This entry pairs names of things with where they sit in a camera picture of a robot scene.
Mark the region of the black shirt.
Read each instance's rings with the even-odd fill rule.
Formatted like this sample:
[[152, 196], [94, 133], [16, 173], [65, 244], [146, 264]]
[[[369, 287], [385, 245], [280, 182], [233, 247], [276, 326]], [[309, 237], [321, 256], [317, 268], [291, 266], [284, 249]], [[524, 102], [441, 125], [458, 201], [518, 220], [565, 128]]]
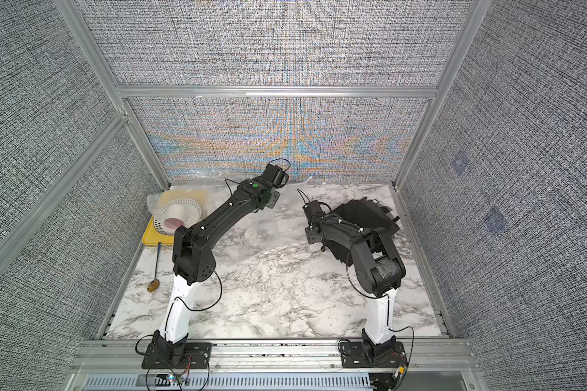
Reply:
[[373, 261], [399, 257], [392, 242], [399, 227], [386, 205], [364, 197], [341, 204], [327, 215], [322, 226], [326, 239], [323, 245], [343, 264], [350, 267], [360, 263], [366, 254]]

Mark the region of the clear plastic vacuum bag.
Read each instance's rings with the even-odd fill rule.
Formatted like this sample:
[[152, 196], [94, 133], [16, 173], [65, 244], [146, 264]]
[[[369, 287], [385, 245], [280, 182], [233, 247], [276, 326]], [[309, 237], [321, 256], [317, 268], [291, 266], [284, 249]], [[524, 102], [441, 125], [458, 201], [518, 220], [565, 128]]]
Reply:
[[[280, 199], [272, 210], [264, 209], [250, 213], [229, 230], [213, 248], [217, 262], [216, 271], [223, 273], [225, 267], [239, 266], [257, 254], [305, 241], [303, 230], [307, 224], [303, 214], [303, 202], [297, 190], [304, 190], [307, 185], [308, 181], [286, 185], [279, 190]], [[229, 198], [229, 190], [225, 185], [174, 186], [171, 189], [178, 187], [207, 191], [206, 216]], [[173, 273], [171, 246], [161, 247], [159, 276]], [[137, 263], [138, 269], [143, 273], [154, 271], [157, 247], [144, 246]]]

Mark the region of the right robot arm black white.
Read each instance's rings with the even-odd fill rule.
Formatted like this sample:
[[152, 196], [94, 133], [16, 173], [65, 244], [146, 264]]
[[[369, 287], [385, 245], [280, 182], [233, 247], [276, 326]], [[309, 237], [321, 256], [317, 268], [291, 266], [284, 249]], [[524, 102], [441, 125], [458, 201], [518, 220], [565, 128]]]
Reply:
[[347, 269], [354, 269], [360, 285], [357, 293], [367, 300], [368, 314], [361, 342], [366, 361], [379, 365], [396, 357], [399, 343], [392, 330], [392, 320], [406, 268], [390, 231], [383, 226], [356, 225], [336, 213], [320, 213], [308, 218], [306, 235], [310, 244], [321, 243]]

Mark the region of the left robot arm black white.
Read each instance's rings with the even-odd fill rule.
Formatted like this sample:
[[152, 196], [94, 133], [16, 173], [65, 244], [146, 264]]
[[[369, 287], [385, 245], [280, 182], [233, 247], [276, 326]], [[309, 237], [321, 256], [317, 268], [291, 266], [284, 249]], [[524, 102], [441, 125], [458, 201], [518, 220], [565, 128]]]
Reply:
[[192, 312], [212, 307], [192, 308], [190, 301], [199, 285], [216, 273], [213, 248], [246, 215], [273, 208], [280, 197], [278, 190], [288, 180], [285, 174], [279, 174], [275, 182], [263, 176], [246, 179], [205, 219], [190, 228], [176, 230], [172, 253], [174, 284], [165, 320], [158, 329], [167, 344], [177, 344], [188, 336]]

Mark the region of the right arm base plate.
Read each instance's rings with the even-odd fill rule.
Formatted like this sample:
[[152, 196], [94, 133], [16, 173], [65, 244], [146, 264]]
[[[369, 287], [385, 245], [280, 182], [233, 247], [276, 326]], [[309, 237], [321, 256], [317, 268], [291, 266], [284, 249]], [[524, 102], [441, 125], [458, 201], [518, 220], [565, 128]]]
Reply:
[[343, 368], [398, 368], [406, 358], [404, 344], [390, 340], [380, 348], [361, 341], [338, 343]]

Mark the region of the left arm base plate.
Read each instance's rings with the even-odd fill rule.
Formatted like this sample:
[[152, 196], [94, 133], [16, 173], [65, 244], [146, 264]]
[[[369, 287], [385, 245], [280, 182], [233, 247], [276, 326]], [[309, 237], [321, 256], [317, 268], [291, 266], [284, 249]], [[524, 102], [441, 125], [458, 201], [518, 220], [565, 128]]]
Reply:
[[211, 343], [165, 344], [151, 342], [144, 354], [141, 368], [147, 369], [207, 369], [213, 345]]

